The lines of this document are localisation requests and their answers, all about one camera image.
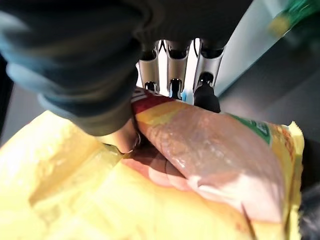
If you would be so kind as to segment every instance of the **red label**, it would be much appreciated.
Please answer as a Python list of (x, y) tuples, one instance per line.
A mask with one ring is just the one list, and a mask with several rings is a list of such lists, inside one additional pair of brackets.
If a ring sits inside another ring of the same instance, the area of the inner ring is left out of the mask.
[(162, 96), (153, 91), (137, 87), (134, 90), (131, 105), (134, 114), (142, 113), (143, 111), (153, 108), (157, 105), (175, 101), (173, 98)]

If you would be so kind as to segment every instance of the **green label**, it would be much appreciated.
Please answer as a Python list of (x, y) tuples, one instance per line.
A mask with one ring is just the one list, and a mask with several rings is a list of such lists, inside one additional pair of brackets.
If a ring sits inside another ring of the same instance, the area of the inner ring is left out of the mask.
[(233, 118), (237, 119), (243, 125), (246, 125), (252, 131), (254, 131), (258, 136), (260, 136), (268, 145), (271, 142), (270, 130), (266, 123), (261, 121), (254, 121), (245, 118), (241, 118), (230, 114)]

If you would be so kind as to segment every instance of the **plastic wrapper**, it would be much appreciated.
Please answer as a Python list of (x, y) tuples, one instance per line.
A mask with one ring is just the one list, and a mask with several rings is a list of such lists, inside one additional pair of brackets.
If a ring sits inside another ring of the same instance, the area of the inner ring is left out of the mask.
[(295, 123), (215, 114), (140, 88), (132, 106), (152, 145), (131, 154), (50, 112), (1, 148), (0, 239), (298, 239)]

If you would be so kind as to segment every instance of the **yellow packaging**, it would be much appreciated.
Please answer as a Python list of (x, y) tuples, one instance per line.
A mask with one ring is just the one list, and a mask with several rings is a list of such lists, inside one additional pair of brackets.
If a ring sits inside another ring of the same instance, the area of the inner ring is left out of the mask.
[[(153, 147), (117, 155), (70, 121), (45, 112), (0, 149), (0, 239), (298, 239), (302, 133), (295, 123), (268, 128), (285, 176), (283, 224), (249, 223), (225, 203), (156, 184), (128, 164), (167, 165)], [(274, 230), (283, 235), (272, 237)]]

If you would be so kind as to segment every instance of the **pink meat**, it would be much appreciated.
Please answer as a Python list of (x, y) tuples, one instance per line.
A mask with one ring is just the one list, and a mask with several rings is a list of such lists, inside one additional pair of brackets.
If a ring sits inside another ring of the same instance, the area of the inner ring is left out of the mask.
[(190, 106), (169, 123), (141, 131), (203, 197), (245, 210), (250, 219), (282, 221), (280, 163), (258, 135), (233, 117)]
[(121, 162), (158, 186), (192, 191), (187, 179), (154, 147), (136, 149)]

